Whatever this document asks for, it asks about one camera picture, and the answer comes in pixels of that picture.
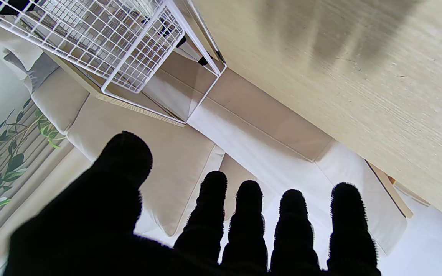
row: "beige cushion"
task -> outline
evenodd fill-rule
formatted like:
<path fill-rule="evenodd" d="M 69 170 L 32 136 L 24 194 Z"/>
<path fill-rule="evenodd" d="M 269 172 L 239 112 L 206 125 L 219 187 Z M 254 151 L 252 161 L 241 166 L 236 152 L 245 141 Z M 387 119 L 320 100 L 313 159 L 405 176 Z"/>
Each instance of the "beige cushion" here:
<path fill-rule="evenodd" d="M 35 61 L 44 52 L 37 45 L 0 27 L 0 43 L 17 56 L 26 70 L 32 68 Z"/>
<path fill-rule="evenodd" d="M 89 93 L 58 68 L 31 95 L 32 100 L 61 133 L 66 135 Z"/>
<path fill-rule="evenodd" d="M 209 98 L 193 113 L 189 124 L 257 177 L 257 181 L 264 184 L 261 185 L 264 197 L 270 195 L 279 200 L 288 189 L 303 193 L 310 221 L 318 233 L 314 249 L 321 259 L 328 254 L 328 237 L 332 232 L 330 195 L 338 182 L 349 181 L 360 189 L 368 205 L 370 232 L 386 254 L 393 250 L 405 231 L 406 219 L 376 177 L 370 180 L 373 172 L 364 166 L 365 160 L 353 152 L 337 147 L 336 153 L 331 154 L 328 150 L 333 148 L 327 148 L 317 163 L 308 161 Z M 325 157 L 333 162 L 329 168 L 323 166 Z M 266 224 L 272 234 L 270 227 L 277 223 L 277 208 L 274 200 L 264 211 L 267 218 L 275 218 Z"/>
<path fill-rule="evenodd" d="M 275 199 L 275 194 L 272 189 L 263 183 L 260 179 L 257 179 L 247 169 L 240 165 L 228 154 L 224 155 L 223 162 L 219 171 L 226 174 L 228 178 L 228 190 L 226 191 L 226 199 L 224 200 L 224 220 L 229 220 L 235 213 L 236 208 L 236 194 L 240 185 L 246 180 L 255 180 L 258 182 L 260 189 L 264 195 L 262 212 L 265 212 Z"/>
<path fill-rule="evenodd" d="M 204 168 L 215 144 L 190 126 L 178 127 L 93 97 L 86 100 L 67 136 L 94 160 L 123 130 L 141 137 L 153 153 L 153 169 L 141 187 L 143 202 L 165 233 L 173 235 L 194 187 L 207 173 Z M 222 157 L 218 159 L 209 170 L 219 169 Z"/>

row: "beige upholstery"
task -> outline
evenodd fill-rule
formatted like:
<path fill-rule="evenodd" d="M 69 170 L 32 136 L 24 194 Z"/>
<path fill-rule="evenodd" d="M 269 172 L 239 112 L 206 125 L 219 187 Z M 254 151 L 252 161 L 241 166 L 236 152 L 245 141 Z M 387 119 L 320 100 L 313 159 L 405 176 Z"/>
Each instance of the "beige upholstery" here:
<path fill-rule="evenodd" d="M 365 160 L 338 143 L 333 141 L 317 162 L 308 161 L 209 98 L 193 114 L 189 124 L 219 145 L 234 161 L 253 174 L 259 183 L 263 183 L 264 205 L 270 204 L 270 201 L 265 201 L 267 196 L 280 199 L 286 190 L 298 189 L 307 200 L 315 232 L 328 237 L 332 231 L 332 188 L 338 182 L 349 181 L 361 191 L 363 201 L 368 206 L 370 232 L 384 253 L 390 253 L 402 237 L 407 225 L 405 217 L 377 178 L 373 178 L 373 172 Z M 232 185 L 236 190 L 239 184 L 230 183 L 228 176 L 228 190 Z M 321 241 L 323 239 L 318 240 L 315 248 L 326 252 L 328 240 Z"/>
<path fill-rule="evenodd" d="M 32 100 L 56 129 L 67 134 L 89 93 L 58 68 L 31 95 Z"/>
<path fill-rule="evenodd" d="M 67 136 L 94 160 L 109 139 L 123 130 L 141 137 L 153 153 L 153 169 L 141 187 L 143 202 L 165 233 L 173 235 L 194 187 L 206 173 L 215 144 L 190 126 L 181 128 L 93 97 L 85 102 Z M 219 169 L 221 159 L 210 170 Z"/>

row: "sofa armrest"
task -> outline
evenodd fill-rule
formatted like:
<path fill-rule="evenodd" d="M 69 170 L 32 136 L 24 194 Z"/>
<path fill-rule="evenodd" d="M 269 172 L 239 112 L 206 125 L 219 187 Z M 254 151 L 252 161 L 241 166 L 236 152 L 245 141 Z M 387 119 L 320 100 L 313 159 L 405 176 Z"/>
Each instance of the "sofa armrest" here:
<path fill-rule="evenodd" d="M 66 135 L 89 93 L 62 68 L 54 71 L 31 95 L 56 129 Z"/>

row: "sofa cushion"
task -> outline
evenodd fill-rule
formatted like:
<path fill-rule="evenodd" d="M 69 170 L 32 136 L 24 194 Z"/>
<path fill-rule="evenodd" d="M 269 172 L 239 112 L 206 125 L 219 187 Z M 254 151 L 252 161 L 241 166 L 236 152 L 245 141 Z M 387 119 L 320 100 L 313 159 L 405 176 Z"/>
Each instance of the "sofa cushion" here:
<path fill-rule="evenodd" d="M 31 95 L 38 108 L 63 135 L 67 134 L 88 96 L 88 91 L 61 68 L 49 75 Z"/>
<path fill-rule="evenodd" d="M 178 127 L 152 117 L 89 97 L 68 139 L 95 160 L 115 134 L 126 130 L 141 137 L 153 153 L 153 169 L 141 186 L 145 208 L 168 235 L 177 231 L 194 187 L 207 172 L 215 144 L 190 126 Z M 219 169 L 219 164 L 209 170 Z M 115 183 L 110 184 L 113 193 Z"/>

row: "wire rack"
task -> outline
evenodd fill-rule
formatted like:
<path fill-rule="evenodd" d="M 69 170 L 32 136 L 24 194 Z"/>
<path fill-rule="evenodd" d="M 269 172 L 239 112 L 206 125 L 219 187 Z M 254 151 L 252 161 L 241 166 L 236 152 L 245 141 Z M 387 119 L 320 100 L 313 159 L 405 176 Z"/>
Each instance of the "wire rack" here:
<path fill-rule="evenodd" d="M 139 93 L 185 35 L 170 0 L 0 0 L 0 26 Z"/>

